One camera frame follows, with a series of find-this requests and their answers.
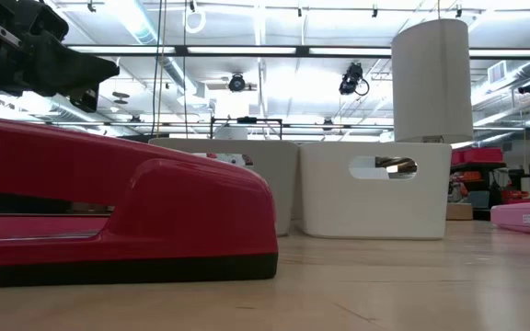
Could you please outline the red storage bin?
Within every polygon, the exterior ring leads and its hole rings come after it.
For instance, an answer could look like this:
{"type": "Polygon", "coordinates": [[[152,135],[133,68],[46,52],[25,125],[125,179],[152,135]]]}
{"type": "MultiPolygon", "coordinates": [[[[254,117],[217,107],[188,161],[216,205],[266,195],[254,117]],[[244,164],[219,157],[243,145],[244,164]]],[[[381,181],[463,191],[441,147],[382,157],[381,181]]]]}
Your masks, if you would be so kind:
{"type": "Polygon", "coordinates": [[[479,147],[455,150],[452,153],[451,165],[464,164],[501,164],[503,153],[500,148],[479,147]]]}

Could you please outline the pink stapler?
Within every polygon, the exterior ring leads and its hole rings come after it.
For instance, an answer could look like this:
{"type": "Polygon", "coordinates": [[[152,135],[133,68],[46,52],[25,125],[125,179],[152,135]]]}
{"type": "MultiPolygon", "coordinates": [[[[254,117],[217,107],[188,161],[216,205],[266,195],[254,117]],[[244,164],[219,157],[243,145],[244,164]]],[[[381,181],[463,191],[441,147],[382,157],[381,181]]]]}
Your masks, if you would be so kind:
{"type": "Polygon", "coordinates": [[[494,206],[490,221],[502,229],[530,234],[530,202],[494,206]]]}

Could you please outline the light grey plastic bin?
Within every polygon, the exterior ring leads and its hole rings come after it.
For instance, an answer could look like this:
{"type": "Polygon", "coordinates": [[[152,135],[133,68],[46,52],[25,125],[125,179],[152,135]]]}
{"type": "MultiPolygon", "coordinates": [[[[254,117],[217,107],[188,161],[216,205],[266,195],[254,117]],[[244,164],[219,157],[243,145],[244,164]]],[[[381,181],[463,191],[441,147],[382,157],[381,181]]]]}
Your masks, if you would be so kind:
{"type": "Polygon", "coordinates": [[[216,159],[232,165],[231,154],[239,154],[236,166],[259,174],[269,185],[276,210],[276,234],[288,235],[294,205],[294,187],[299,146],[288,141],[196,140],[153,138],[152,145],[189,154],[224,154],[216,159]]]}

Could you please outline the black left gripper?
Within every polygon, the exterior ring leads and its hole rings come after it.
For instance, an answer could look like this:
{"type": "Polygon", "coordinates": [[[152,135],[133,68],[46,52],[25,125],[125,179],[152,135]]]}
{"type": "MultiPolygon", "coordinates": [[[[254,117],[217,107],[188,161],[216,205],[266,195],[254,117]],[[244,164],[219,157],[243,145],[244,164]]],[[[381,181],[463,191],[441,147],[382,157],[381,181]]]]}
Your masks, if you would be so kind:
{"type": "Polygon", "coordinates": [[[43,0],[0,0],[0,91],[21,97],[57,95],[87,113],[98,108],[98,85],[119,66],[69,49],[68,23],[43,0]]]}

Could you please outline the white plastic bin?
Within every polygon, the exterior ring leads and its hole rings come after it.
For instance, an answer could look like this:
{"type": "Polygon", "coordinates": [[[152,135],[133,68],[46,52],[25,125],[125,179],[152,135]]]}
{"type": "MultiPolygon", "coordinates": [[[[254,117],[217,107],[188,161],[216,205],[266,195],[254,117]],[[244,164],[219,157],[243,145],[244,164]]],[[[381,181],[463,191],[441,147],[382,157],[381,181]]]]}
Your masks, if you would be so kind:
{"type": "Polygon", "coordinates": [[[452,147],[445,143],[305,143],[301,229],[327,238],[439,240],[445,234],[452,147]],[[403,157],[413,177],[383,179],[358,157],[403,157]]]}

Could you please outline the black shelving rack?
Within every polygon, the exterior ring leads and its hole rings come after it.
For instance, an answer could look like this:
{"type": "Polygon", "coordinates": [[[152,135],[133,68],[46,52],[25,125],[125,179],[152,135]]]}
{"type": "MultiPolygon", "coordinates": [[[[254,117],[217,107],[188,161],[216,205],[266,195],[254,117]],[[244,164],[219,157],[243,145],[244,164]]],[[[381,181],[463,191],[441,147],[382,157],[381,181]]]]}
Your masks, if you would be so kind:
{"type": "Polygon", "coordinates": [[[523,179],[529,179],[524,170],[509,169],[504,163],[452,165],[448,201],[469,204],[474,220],[489,221],[493,207],[530,199],[523,179]]]}

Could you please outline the white table lamp wooden base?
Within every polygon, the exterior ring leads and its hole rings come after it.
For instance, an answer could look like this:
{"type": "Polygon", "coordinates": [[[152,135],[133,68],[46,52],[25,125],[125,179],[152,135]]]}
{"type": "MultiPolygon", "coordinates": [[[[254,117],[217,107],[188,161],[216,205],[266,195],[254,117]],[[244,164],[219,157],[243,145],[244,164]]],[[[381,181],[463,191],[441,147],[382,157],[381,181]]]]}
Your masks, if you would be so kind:
{"type": "Polygon", "coordinates": [[[427,21],[392,42],[394,138],[397,156],[417,173],[444,182],[452,145],[473,139],[467,24],[427,21]]]}

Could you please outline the red stapler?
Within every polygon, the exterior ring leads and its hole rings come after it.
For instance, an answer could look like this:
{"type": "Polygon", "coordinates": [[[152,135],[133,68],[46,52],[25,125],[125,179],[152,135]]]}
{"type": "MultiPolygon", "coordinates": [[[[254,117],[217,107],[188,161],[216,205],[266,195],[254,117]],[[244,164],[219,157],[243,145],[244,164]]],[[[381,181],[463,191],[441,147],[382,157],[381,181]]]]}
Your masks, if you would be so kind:
{"type": "Polygon", "coordinates": [[[0,119],[0,287],[267,280],[275,221],[246,168],[0,119]]]}

